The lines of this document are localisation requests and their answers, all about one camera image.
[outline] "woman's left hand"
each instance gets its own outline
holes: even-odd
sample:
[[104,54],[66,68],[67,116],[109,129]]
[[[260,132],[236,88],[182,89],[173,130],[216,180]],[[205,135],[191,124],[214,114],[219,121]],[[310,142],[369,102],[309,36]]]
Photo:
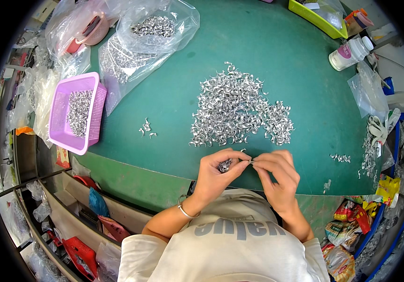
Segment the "woman's left hand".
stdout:
[[[218,171],[220,162],[232,159],[229,171],[221,173]],[[250,156],[240,151],[234,151],[232,148],[220,150],[212,155],[201,159],[199,167],[199,176],[194,189],[193,196],[199,201],[208,205],[216,200],[237,177],[243,173],[249,165]]]

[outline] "hand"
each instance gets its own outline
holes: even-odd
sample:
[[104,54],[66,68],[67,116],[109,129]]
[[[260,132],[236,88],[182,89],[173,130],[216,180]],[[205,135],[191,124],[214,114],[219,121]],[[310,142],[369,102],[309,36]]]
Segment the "hand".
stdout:
[[[254,159],[253,168],[258,172],[269,204],[281,217],[298,208],[295,193],[301,178],[288,150],[259,155]],[[273,174],[278,183],[271,181],[268,172]]]
[[[221,173],[218,171],[220,162],[232,159],[229,171]],[[212,155],[201,159],[199,167],[199,176],[194,189],[193,196],[205,205],[216,200],[224,189],[241,175],[244,169],[249,165],[250,156],[240,151],[234,151],[232,148],[220,150]]]

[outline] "pink lid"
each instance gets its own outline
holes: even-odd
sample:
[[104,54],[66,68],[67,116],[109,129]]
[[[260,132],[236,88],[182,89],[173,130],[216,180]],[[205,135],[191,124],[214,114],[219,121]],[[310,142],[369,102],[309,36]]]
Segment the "pink lid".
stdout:
[[361,12],[356,13],[356,17],[366,26],[368,27],[372,27],[374,26],[374,23],[372,21],[370,21],[370,19],[368,19],[364,14],[362,14]]

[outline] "silver bangle bracelet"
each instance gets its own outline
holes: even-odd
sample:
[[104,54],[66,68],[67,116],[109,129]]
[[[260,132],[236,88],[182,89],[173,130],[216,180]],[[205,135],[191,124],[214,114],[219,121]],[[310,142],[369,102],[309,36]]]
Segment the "silver bangle bracelet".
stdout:
[[188,198],[189,196],[188,196],[188,195],[181,195],[181,196],[178,198],[178,200],[177,200],[177,208],[178,208],[179,210],[181,210],[181,211],[183,212],[183,214],[184,214],[187,218],[189,218],[189,219],[194,219],[194,218],[196,218],[196,217],[199,217],[200,214],[201,214],[200,211],[199,211],[198,214],[196,214],[195,217],[192,217],[192,216],[190,216],[189,214],[187,214],[187,213],[183,210],[183,208],[182,208],[182,202],[180,201],[183,197]]

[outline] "white bottle cap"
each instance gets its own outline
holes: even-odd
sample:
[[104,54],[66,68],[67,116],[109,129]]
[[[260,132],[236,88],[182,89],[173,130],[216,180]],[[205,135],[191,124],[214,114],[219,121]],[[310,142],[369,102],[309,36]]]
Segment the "white bottle cap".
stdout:
[[368,36],[362,37],[362,42],[365,45],[365,48],[367,48],[369,51],[373,50],[373,43],[371,43],[371,40],[368,38]]

